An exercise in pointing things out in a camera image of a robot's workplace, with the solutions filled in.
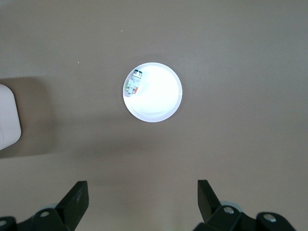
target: small object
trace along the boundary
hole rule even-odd
[[[45,212],[42,212],[42,213],[40,214],[40,217],[43,218],[43,217],[46,217],[46,216],[48,216],[48,215],[49,215],[49,212],[48,212],[48,211],[45,211]]]
[[[234,213],[234,210],[231,207],[224,207],[223,210],[226,213],[229,213],[229,214],[233,214]]]
[[[0,220],[0,226],[5,225],[6,223],[7,223],[7,221],[6,221],[6,220]]]
[[[13,92],[0,84],[0,150],[16,143],[21,128]]]
[[[276,218],[272,214],[265,214],[263,217],[268,220],[269,222],[276,222]]]
[[[128,90],[127,96],[130,97],[132,96],[132,94],[135,94],[137,92],[141,77],[142,77],[142,72],[136,69],[126,86],[126,90]]]
[[[240,205],[238,205],[237,203],[234,202],[230,202],[230,201],[220,201],[221,205],[225,206],[231,206],[236,208],[237,210],[239,210],[240,212],[243,212],[243,209],[240,207]]]

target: screw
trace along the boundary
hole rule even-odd
[[[42,212],[42,213],[40,214],[40,217],[43,218],[43,217],[46,217],[46,216],[48,216],[48,215],[49,215],[49,212],[48,212],[48,211],[45,211],[45,212]]]
[[[6,220],[0,220],[0,227],[3,226],[3,225],[5,225],[6,223],[7,223]]]
[[[234,210],[231,207],[224,207],[223,210],[225,210],[225,212],[229,213],[229,214],[233,214],[234,213]]]
[[[265,214],[263,216],[265,218],[265,220],[268,220],[269,222],[276,222],[276,218],[272,215],[272,214]]]

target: white plate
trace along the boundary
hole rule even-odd
[[[128,97],[126,85],[135,69],[142,71],[142,77],[137,92]],[[182,85],[177,74],[166,65],[141,64],[127,76],[123,99],[128,110],[138,119],[159,122],[172,116],[178,109],[182,99]]]

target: white cylinder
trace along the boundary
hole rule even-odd
[[[0,84],[0,150],[16,143],[21,128],[13,92]]]

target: small toy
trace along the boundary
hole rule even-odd
[[[134,70],[134,73],[126,86],[126,90],[128,90],[127,96],[130,97],[133,93],[135,94],[137,92],[141,76],[142,76],[141,71]]]

